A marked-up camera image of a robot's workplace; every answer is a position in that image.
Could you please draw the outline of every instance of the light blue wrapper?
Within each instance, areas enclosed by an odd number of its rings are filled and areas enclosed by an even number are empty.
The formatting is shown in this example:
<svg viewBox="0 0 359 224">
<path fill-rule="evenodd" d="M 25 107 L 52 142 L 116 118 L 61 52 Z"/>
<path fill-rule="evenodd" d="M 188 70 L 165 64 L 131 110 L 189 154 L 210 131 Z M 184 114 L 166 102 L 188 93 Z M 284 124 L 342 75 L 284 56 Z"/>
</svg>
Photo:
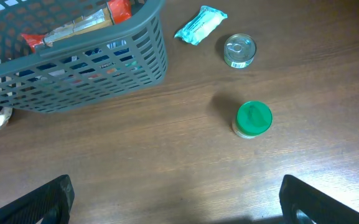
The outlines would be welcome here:
<svg viewBox="0 0 359 224">
<path fill-rule="evenodd" d="M 179 30 L 174 37 L 180 37 L 190 44 L 197 45 L 227 17 L 228 15 L 218 9 L 202 6 L 196 18 Z"/>
</svg>

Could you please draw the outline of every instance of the wood grain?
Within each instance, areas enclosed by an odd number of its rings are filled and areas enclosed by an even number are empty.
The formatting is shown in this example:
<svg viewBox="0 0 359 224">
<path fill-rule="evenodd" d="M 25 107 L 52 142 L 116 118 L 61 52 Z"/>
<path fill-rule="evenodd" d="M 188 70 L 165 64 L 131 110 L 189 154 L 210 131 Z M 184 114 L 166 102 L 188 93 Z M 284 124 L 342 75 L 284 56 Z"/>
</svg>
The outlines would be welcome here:
<svg viewBox="0 0 359 224">
<path fill-rule="evenodd" d="M 173 39 L 202 5 L 228 19 L 198 46 Z M 292 174 L 359 211 L 359 1 L 168 0 L 161 19 L 163 84 L 63 114 L 16 111 L 0 132 L 0 207 L 69 174 L 71 223 L 263 220 L 281 214 Z M 246 70 L 222 59 L 235 33 L 258 45 Z M 253 140 L 229 126 L 248 100 L 274 114 Z"/>
</svg>

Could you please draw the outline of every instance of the wooden table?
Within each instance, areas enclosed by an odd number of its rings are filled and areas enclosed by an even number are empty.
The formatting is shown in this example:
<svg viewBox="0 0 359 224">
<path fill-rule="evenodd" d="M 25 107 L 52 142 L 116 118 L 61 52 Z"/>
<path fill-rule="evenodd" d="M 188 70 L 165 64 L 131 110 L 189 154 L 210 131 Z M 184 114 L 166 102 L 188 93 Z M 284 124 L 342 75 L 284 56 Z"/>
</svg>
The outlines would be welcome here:
<svg viewBox="0 0 359 224">
<path fill-rule="evenodd" d="M 168 0 L 165 82 L 63 114 L 17 111 L 0 132 L 0 207 L 61 174 L 71 223 L 219 223 L 281 214 L 293 174 L 359 211 L 359 1 Z M 173 39 L 200 6 L 228 14 L 198 46 Z M 232 34 L 252 36 L 246 70 L 223 61 Z M 271 129 L 230 128 L 260 100 Z"/>
</svg>

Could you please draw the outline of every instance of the gray plastic basket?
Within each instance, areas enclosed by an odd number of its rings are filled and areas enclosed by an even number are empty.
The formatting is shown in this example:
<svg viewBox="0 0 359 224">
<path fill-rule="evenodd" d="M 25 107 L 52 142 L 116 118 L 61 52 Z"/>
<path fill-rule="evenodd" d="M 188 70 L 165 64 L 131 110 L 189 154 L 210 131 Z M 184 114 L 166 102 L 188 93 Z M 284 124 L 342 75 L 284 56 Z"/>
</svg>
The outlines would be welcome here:
<svg viewBox="0 0 359 224">
<path fill-rule="evenodd" d="M 164 0 L 135 2 L 132 18 L 32 54 L 21 37 L 45 34 L 106 7 L 93 0 L 0 1 L 0 106 L 53 113 L 160 83 L 167 55 Z"/>
</svg>

